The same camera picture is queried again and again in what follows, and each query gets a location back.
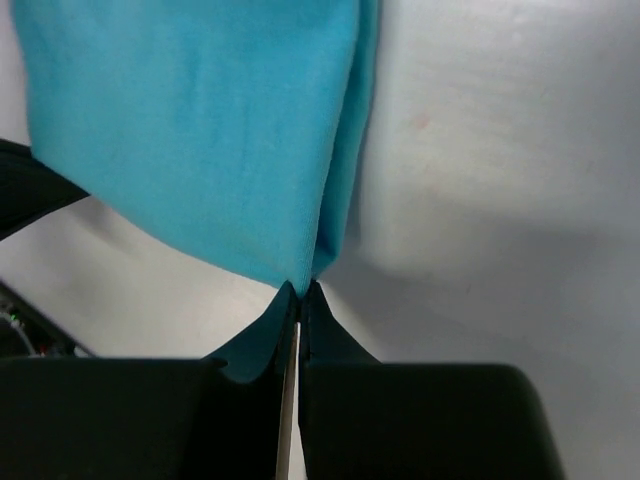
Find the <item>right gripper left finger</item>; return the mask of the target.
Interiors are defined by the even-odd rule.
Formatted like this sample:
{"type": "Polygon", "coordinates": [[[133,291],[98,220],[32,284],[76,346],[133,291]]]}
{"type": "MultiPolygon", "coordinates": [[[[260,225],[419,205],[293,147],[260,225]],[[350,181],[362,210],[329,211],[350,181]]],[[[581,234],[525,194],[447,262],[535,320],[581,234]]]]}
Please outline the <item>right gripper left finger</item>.
{"type": "Polygon", "coordinates": [[[199,359],[5,356],[5,479],[284,479],[297,296],[199,359]]]}

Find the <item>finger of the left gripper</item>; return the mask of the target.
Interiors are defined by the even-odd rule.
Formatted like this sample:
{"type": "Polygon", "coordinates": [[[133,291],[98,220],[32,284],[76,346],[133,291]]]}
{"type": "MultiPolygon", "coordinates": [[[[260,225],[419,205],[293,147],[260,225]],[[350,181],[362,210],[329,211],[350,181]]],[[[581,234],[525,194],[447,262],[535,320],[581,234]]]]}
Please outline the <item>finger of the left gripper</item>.
{"type": "Polygon", "coordinates": [[[1,140],[1,239],[89,196],[36,160],[29,147],[1,140]]]}

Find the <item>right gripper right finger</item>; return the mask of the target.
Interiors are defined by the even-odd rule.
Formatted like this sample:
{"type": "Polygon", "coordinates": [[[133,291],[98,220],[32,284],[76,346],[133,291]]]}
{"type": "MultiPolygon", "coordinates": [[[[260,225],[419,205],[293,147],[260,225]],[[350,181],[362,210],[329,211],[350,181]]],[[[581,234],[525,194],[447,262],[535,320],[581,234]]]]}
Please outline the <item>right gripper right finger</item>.
{"type": "Polygon", "coordinates": [[[310,479],[560,479],[541,401],[517,368],[383,363],[301,304],[299,414],[310,479]]]}

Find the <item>blue t-shirt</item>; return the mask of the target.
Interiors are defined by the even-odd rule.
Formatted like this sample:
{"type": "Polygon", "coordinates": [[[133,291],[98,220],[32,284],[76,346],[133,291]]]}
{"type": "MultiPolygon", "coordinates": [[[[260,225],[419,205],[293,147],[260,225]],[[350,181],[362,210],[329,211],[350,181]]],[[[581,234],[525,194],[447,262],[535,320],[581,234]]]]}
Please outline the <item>blue t-shirt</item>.
{"type": "Polygon", "coordinates": [[[15,1],[34,156],[160,241],[304,293],[338,255],[374,1],[15,1]]]}

